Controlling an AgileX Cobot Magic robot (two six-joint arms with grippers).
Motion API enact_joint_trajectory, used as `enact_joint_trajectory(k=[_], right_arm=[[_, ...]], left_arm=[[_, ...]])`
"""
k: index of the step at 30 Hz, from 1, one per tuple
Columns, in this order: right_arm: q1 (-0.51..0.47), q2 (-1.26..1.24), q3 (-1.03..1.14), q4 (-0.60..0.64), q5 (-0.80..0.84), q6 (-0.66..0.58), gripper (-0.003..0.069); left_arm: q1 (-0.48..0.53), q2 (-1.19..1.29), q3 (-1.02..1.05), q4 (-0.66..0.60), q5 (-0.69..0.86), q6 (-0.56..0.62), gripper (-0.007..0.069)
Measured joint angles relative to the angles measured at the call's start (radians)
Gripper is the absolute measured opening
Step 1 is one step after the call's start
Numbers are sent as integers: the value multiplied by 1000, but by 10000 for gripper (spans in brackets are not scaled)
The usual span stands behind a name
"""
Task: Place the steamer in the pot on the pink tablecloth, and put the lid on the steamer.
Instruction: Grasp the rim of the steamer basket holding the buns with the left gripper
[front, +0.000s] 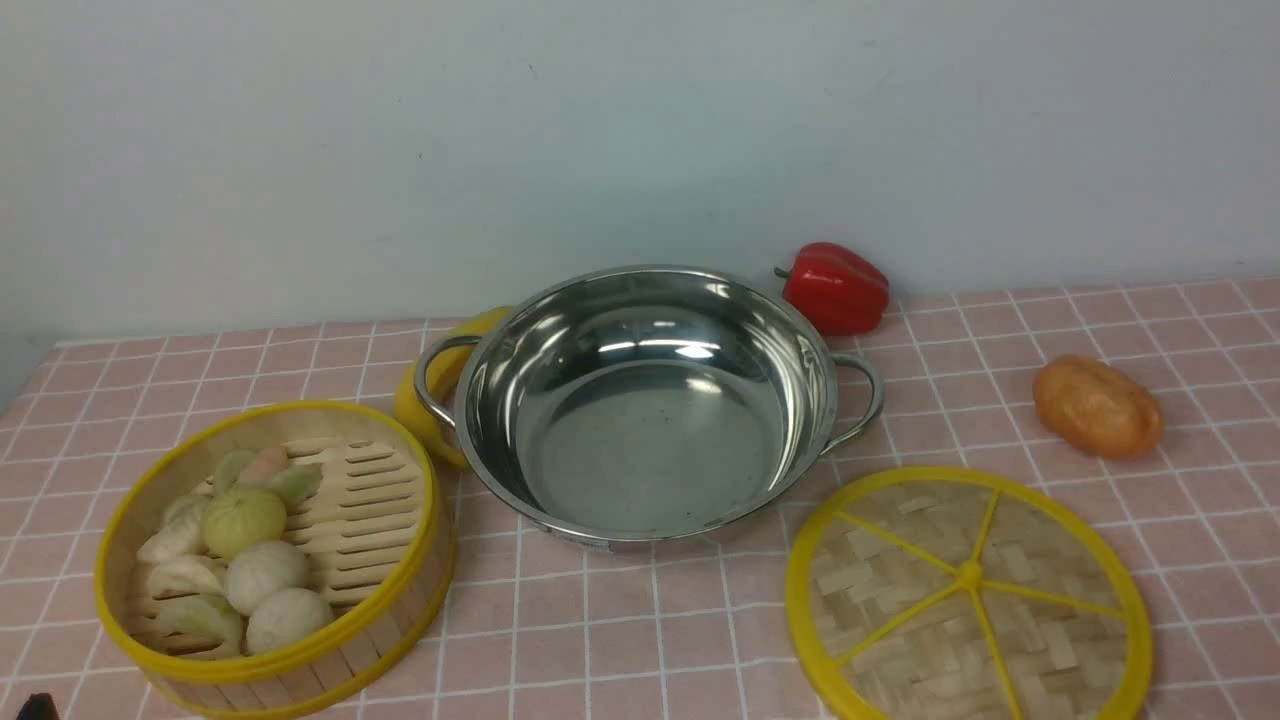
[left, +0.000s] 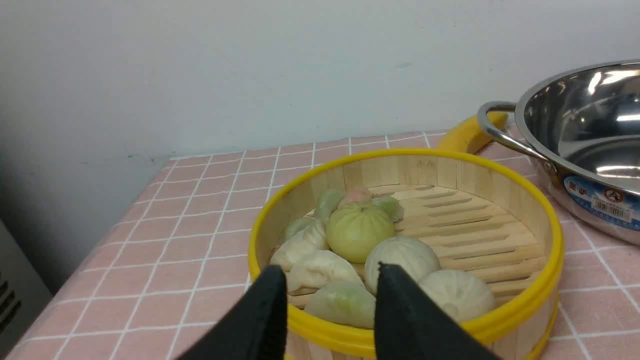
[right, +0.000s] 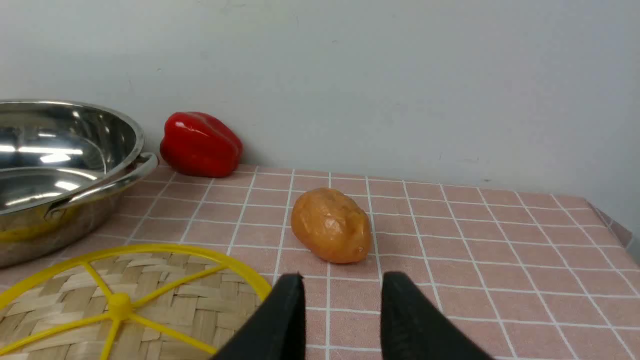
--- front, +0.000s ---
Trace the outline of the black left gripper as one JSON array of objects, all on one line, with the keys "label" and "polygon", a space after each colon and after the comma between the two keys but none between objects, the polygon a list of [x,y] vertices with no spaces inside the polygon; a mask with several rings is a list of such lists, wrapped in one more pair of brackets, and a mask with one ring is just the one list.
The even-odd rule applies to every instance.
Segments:
[{"label": "black left gripper", "polygon": [[56,702],[47,692],[32,693],[26,698],[15,720],[60,720]]}]

